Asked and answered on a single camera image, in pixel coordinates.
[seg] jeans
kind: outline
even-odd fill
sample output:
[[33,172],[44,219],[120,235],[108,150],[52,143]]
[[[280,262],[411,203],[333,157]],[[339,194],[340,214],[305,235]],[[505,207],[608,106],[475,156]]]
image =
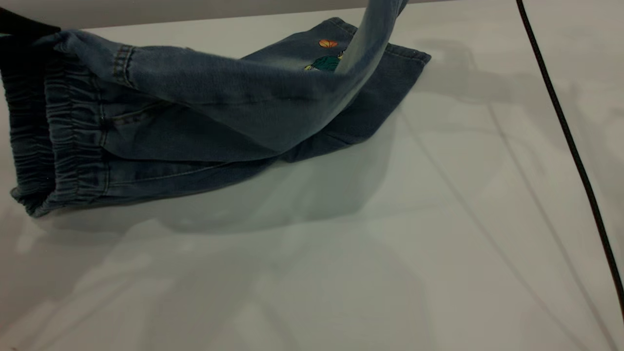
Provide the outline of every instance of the jeans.
[[371,137],[430,56],[388,44],[406,0],[371,0],[243,59],[82,31],[0,38],[17,187],[29,215],[234,184]]

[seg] black cable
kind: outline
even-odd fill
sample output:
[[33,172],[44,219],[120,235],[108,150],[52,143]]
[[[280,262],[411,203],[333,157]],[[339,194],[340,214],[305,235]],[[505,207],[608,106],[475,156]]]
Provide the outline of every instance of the black cable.
[[555,87],[552,85],[552,81],[550,80],[548,70],[546,70],[546,63],[544,63],[542,52],[540,51],[540,48],[537,45],[535,34],[533,33],[533,29],[531,28],[529,17],[527,16],[527,11],[524,8],[524,2],[523,0],[516,0],[516,2],[518,4],[518,10],[520,11],[520,17],[522,18],[522,22],[524,23],[524,29],[526,29],[527,35],[529,36],[529,41],[531,42],[531,46],[533,47],[533,52],[535,53],[537,64],[540,66],[540,72],[542,73],[544,84],[546,84],[546,89],[548,89],[550,100],[552,101],[552,105],[555,108],[557,117],[559,118],[559,124],[561,124],[561,129],[563,130],[563,134],[565,135],[565,141],[568,142],[568,148],[570,148],[570,153],[572,153],[574,164],[577,166],[578,174],[581,177],[581,181],[583,182],[583,187],[585,188],[587,199],[589,200],[590,207],[592,208],[593,218],[594,218],[594,221],[596,222],[596,228],[598,228],[598,234],[600,235],[600,241],[602,242],[602,247],[605,250],[605,256],[607,257],[607,262],[609,263],[609,269],[611,270],[611,276],[613,277],[615,290],[618,293],[618,300],[620,302],[620,310],[622,312],[622,321],[624,322],[624,287],[622,286],[622,278],[620,277],[618,266],[617,266],[617,263],[615,262],[615,257],[613,256],[613,250],[611,249],[611,243],[609,242],[609,237],[607,236],[607,230],[605,229],[605,224],[602,221],[602,215],[600,214],[600,209],[598,207],[598,201],[596,200],[596,195],[593,193],[592,184],[590,183],[589,177],[587,176],[587,172],[585,171],[585,166],[583,166],[583,161],[581,160],[581,157],[578,154],[577,145],[576,143],[574,143],[574,138],[572,137],[572,133],[570,132],[568,121],[565,119],[565,115],[563,114],[563,109],[561,108],[561,104],[559,103],[559,99],[557,98],[557,93],[555,92]]

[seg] elastic waistband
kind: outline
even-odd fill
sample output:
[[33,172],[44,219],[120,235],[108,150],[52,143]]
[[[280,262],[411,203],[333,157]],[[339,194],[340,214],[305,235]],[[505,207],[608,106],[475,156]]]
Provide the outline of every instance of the elastic waistband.
[[11,195],[33,217],[102,195],[107,172],[92,74],[50,47],[3,55],[0,71],[17,173]]

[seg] black object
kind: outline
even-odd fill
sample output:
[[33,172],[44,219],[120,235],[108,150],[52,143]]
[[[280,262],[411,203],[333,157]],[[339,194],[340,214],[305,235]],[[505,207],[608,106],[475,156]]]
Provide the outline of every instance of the black object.
[[559,124],[561,124],[561,129],[563,130],[563,134],[565,135],[565,141],[567,141],[568,143],[568,148],[570,149],[570,153],[572,153],[574,164],[577,166],[578,174],[581,177],[587,199],[589,200],[589,204],[592,208],[593,218],[596,222],[596,227],[598,228],[598,234],[600,235],[600,241],[602,242],[602,247],[605,250],[605,256],[607,257],[609,269],[611,270],[611,276],[613,277],[613,283],[615,284],[615,290],[618,293],[620,310],[622,310],[622,320],[624,321],[624,287],[622,286],[622,278],[620,277],[618,266],[615,262],[615,257],[613,256],[613,250],[611,249],[611,243],[609,242],[609,237],[607,236],[607,230],[605,229],[605,224],[602,221],[602,215],[600,214],[600,208],[598,207],[596,195],[593,193],[592,184],[590,183],[587,172],[585,171],[585,166],[583,166],[583,161],[578,154],[577,145],[576,143],[574,143],[574,138],[572,137],[572,133],[570,132],[568,121],[565,119],[563,109],[561,108],[561,104],[559,103],[559,98],[557,97],[557,93],[555,92],[555,87],[552,85],[548,70],[546,70],[546,63],[544,63],[542,52],[537,45],[537,40],[535,38],[535,34],[533,33],[533,29],[531,28],[531,23],[529,22],[527,11],[524,8],[524,2],[523,0],[516,0],[516,3],[518,4],[518,10],[520,11],[520,17],[522,18],[522,22],[524,23],[524,29],[527,31],[529,41],[531,42],[531,47],[533,48],[533,52],[535,53],[537,64],[540,66],[540,71],[542,73],[542,78],[544,79],[544,84],[546,84],[546,89],[548,89],[550,100],[552,101],[552,105],[555,108],[557,117],[559,118]]
[[42,37],[60,30],[59,27],[33,21],[0,7],[0,33]]

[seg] white surface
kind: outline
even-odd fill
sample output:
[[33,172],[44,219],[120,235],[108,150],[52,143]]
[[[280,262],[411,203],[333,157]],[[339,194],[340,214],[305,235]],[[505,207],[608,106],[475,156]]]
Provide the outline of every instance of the white surface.
[[[577,132],[622,108],[622,5],[598,2],[613,22],[587,16],[588,4],[568,6],[578,18],[565,21],[555,0],[528,4],[558,87],[582,85]],[[94,32],[238,57],[362,13]],[[592,214],[515,3],[408,6],[392,42],[434,58],[359,146],[216,192],[43,220],[0,197],[0,350],[624,349]],[[562,97],[567,112],[573,98]],[[622,158],[610,120],[583,138],[585,154],[601,154],[596,143],[611,152],[597,157],[595,182]],[[605,184],[617,228],[620,188]]]
[[[428,1],[443,0],[410,0]],[[2,7],[64,29],[352,9],[366,7],[366,3],[367,0],[0,0]]]

